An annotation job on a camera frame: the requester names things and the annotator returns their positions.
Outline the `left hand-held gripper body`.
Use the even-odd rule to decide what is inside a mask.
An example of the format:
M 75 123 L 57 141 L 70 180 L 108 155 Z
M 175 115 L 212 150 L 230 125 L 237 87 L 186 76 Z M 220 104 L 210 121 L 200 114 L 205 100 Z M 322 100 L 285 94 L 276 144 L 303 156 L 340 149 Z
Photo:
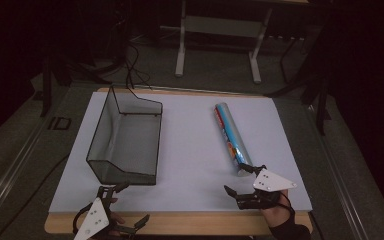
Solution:
M 100 205 L 100 198 L 109 199 L 115 193 L 113 187 L 100 186 L 96 198 L 89 205 L 79 211 L 73 220 L 74 240 L 92 240 L 94 235 L 102 226 L 106 226 L 105 213 Z

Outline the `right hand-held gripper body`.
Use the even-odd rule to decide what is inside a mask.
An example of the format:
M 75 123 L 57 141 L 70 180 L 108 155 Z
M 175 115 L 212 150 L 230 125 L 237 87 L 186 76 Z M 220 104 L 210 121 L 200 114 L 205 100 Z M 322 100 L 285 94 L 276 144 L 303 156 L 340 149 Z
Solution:
M 254 192 L 238 194 L 236 203 L 239 209 L 268 209 L 275 207 L 282 190 L 296 188 L 297 184 L 274 172 L 263 169 L 253 183 Z

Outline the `blue foil roll tube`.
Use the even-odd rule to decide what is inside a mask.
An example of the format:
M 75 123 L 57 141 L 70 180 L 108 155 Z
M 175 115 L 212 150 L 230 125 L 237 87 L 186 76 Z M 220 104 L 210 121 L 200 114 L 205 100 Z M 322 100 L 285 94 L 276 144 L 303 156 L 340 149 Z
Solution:
M 214 115 L 222 136 L 226 141 L 229 156 L 240 177 L 248 176 L 249 172 L 241 168 L 241 164 L 252 166 L 253 163 L 238 131 L 235 121 L 231 115 L 230 109 L 225 102 L 216 104 Z

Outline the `person's left hand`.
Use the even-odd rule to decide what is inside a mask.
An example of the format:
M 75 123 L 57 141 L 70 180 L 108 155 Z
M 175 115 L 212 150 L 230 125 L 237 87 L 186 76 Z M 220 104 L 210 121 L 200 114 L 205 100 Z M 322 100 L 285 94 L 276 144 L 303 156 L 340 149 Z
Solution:
M 116 240 L 121 237 L 121 232 L 117 229 L 117 226 L 121 226 L 125 221 L 120 215 L 110 210 L 110 206 L 117 201 L 118 199 L 114 197 L 109 199 L 100 198 L 100 205 L 105 213 L 108 224 L 102 226 L 94 235 L 92 235 L 92 240 Z

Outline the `person's right hand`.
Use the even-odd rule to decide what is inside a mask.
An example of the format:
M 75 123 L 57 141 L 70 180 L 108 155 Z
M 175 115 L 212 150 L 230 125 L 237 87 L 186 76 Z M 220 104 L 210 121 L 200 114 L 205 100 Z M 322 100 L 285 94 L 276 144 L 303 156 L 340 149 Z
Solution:
M 277 205 L 272 208 L 262 209 L 261 213 L 269 228 L 276 228 L 286 223 L 293 223 L 294 214 L 288 198 L 288 191 L 282 190 Z

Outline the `dark transparent plastic bin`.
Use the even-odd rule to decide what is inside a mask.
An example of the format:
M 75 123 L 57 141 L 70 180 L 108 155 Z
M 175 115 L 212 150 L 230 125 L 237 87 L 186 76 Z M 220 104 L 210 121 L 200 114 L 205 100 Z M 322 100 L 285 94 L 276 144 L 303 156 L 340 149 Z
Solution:
M 156 183 L 163 104 L 110 87 L 86 162 L 100 183 Z

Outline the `wooden table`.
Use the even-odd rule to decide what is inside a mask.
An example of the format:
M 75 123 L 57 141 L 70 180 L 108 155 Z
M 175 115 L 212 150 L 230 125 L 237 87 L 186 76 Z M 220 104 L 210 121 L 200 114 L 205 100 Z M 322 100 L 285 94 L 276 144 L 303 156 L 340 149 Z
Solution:
M 228 95 L 203 95 L 193 93 L 172 93 L 161 91 L 140 90 L 138 96 L 151 99 L 151 94 L 248 97 Z M 297 211 L 296 221 L 309 226 L 309 211 Z M 241 211 L 169 211 L 169 212 L 127 212 L 117 211 L 129 224 L 133 224 L 143 215 L 150 215 L 150 220 L 142 229 L 144 235 L 266 235 L 269 230 L 261 214 L 256 210 Z

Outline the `white table mat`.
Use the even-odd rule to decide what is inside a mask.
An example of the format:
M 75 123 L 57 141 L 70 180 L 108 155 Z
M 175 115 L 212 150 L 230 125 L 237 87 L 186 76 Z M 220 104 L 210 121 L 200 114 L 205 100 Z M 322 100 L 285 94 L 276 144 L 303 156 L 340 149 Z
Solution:
M 225 189 L 253 190 L 253 177 L 238 176 L 215 119 L 214 107 L 228 105 L 251 161 L 295 183 L 289 198 L 297 211 L 309 211 L 305 189 L 275 103 L 269 98 L 151 94 L 163 105 L 159 161 L 153 186 L 130 186 L 116 211 L 234 211 Z

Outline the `black stand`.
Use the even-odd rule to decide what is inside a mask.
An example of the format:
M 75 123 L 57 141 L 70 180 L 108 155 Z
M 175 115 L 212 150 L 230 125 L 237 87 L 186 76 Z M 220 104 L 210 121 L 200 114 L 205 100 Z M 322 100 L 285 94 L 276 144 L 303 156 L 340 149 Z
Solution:
M 292 40 L 292 42 L 288 45 L 287 49 L 281 55 L 279 62 L 282 78 L 285 81 L 286 86 L 279 90 L 270 93 L 265 93 L 265 96 L 270 98 L 277 98 L 298 88 L 304 87 L 304 91 L 301 94 L 300 101 L 302 104 L 307 105 L 308 107 L 315 108 L 315 125 L 319 134 L 324 136 L 324 120 L 327 117 L 326 102 L 328 95 L 329 80 L 326 76 L 322 76 L 313 67 L 311 67 L 310 61 L 311 51 L 317 41 L 318 36 L 318 30 L 309 30 L 305 34 L 302 48 L 306 52 L 307 56 L 303 60 L 303 63 L 297 73 L 294 74 L 291 79 L 287 79 L 283 61 L 289 51 L 298 41 L 297 38 L 294 38 Z

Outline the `metal floor rail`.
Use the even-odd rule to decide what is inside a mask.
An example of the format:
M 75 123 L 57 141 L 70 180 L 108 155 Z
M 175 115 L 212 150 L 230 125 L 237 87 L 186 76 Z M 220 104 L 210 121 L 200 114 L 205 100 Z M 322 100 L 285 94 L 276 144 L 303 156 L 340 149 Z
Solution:
M 27 140 L 23 143 L 22 147 L 17 153 L 15 159 L 0 178 L 0 207 L 11 191 L 20 172 L 24 168 L 24 165 L 30 157 L 31 152 L 38 141 L 38 138 L 40 137 L 42 131 L 46 128 L 47 122 L 48 118 L 46 117 L 40 117 L 38 119 L 37 123 L 34 125 L 33 130 L 28 135 Z
M 306 106 L 305 111 L 309 120 L 315 125 L 316 124 L 316 110 L 312 105 Z M 331 151 L 330 145 L 325 136 L 320 134 L 317 126 L 313 127 L 316 132 L 317 138 L 322 146 L 328 170 L 330 174 L 331 181 L 333 183 L 336 195 L 340 201 L 343 212 L 346 216 L 348 225 L 351 229 L 351 232 L 355 240 L 369 240 L 367 232 L 361 222 L 358 211 L 355 207 L 354 201 L 351 198 L 351 195 L 347 189 L 346 183 L 343 179 L 342 172 L 336 164 L 336 160 L 333 152 Z

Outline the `black floor bracket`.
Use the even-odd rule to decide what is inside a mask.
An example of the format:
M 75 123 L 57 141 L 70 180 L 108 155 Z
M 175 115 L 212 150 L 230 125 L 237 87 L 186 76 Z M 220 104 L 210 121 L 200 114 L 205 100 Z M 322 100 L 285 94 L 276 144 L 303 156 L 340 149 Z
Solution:
M 68 130 L 71 126 L 72 120 L 66 117 L 53 117 L 48 124 L 48 130 Z

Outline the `white metal desk frame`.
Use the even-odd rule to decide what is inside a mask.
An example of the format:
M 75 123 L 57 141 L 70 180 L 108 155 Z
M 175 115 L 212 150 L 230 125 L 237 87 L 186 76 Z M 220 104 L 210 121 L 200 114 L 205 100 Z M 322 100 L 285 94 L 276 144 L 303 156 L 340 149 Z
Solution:
M 184 74 L 186 55 L 185 37 L 187 32 L 248 37 L 256 40 L 253 50 L 248 53 L 248 59 L 253 82 L 255 84 L 260 84 L 262 82 L 262 78 L 260 75 L 257 57 L 259 55 L 273 9 L 268 8 L 263 15 L 263 20 L 261 22 L 256 22 L 188 15 L 186 10 L 187 0 L 182 0 L 181 3 L 180 40 L 175 76 L 182 77 Z

